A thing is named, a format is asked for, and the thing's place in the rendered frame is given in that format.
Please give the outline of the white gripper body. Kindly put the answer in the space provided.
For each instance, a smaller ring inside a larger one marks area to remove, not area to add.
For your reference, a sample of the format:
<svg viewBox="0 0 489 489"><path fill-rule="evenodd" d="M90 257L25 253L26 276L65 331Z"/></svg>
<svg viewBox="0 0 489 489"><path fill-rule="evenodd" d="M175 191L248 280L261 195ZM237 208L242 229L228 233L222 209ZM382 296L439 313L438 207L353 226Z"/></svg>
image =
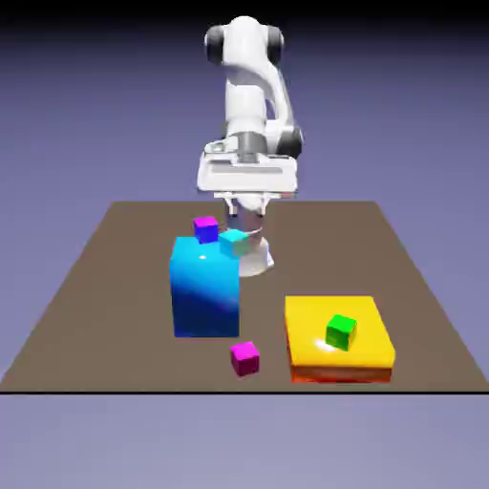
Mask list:
<svg viewBox="0 0 489 489"><path fill-rule="evenodd" d="M259 154L257 162L241 162L237 153L203 153L197 187L213 193L293 194L298 188L297 161Z"/></svg>

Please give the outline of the small purple cube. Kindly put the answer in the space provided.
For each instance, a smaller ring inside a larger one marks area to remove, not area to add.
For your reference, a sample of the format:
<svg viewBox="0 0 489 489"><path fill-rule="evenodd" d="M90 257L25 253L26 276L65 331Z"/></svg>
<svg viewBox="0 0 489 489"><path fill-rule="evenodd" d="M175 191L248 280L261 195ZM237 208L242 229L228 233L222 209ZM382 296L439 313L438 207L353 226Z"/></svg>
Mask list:
<svg viewBox="0 0 489 489"><path fill-rule="evenodd" d="M219 223L214 216L201 216L193 220L194 234L200 244L214 243L219 240Z"/></svg>

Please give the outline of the small cyan cube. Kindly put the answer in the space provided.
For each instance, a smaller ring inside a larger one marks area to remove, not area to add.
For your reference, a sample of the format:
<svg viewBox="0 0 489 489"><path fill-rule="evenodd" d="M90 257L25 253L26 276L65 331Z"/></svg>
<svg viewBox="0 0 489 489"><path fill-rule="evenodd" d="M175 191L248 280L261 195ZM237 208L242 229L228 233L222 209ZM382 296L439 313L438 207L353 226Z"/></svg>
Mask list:
<svg viewBox="0 0 489 489"><path fill-rule="evenodd" d="M249 236L246 232L228 228L219 235L221 253L228 257L241 257L250 248Z"/></svg>

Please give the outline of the small green cube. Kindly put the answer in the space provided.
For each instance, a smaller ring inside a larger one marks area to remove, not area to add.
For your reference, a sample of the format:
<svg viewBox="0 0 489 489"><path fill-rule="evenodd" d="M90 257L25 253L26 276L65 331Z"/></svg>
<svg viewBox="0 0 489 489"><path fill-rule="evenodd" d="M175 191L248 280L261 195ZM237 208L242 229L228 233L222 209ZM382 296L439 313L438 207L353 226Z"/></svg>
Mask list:
<svg viewBox="0 0 489 489"><path fill-rule="evenodd" d="M335 314L331 317L326 328L325 341L331 347L348 351L357 330L357 321L350 317Z"/></svg>

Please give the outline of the small magenta cube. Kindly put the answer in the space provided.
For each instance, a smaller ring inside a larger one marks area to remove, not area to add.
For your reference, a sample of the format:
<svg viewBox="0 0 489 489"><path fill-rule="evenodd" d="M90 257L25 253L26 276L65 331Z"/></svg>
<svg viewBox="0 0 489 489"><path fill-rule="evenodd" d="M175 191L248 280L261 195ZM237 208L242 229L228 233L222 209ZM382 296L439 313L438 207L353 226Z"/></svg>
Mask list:
<svg viewBox="0 0 489 489"><path fill-rule="evenodd" d="M232 345L230 358L235 373L240 377L257 373L260 369L260 352L252 341Z"/></svg>

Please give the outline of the large blue box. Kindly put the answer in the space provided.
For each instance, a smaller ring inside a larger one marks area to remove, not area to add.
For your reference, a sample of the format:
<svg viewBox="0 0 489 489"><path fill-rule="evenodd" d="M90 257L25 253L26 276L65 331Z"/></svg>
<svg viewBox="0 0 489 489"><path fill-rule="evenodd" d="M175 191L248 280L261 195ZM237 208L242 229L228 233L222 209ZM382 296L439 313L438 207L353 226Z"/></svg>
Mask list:
<svg viewBox="0 0 489 489"><path fill-rule="evenodd" d="M239 260L217 242L178 237L169 262L174 334L235 338L240 334Z"/></svg>

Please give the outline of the large yellow box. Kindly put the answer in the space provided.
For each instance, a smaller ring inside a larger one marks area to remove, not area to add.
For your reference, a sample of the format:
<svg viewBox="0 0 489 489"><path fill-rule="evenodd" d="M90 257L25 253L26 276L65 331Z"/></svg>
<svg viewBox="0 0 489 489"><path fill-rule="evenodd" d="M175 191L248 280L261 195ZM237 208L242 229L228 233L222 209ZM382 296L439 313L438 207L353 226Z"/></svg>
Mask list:
<svg viewBox="0 0 489 489"><path fill-rule="evenodd" d="M325 341L335 314L357 321L348 351ZM295 382L387 383L395 349L371 296L288 296L285 325L291 378Z"/></svg>

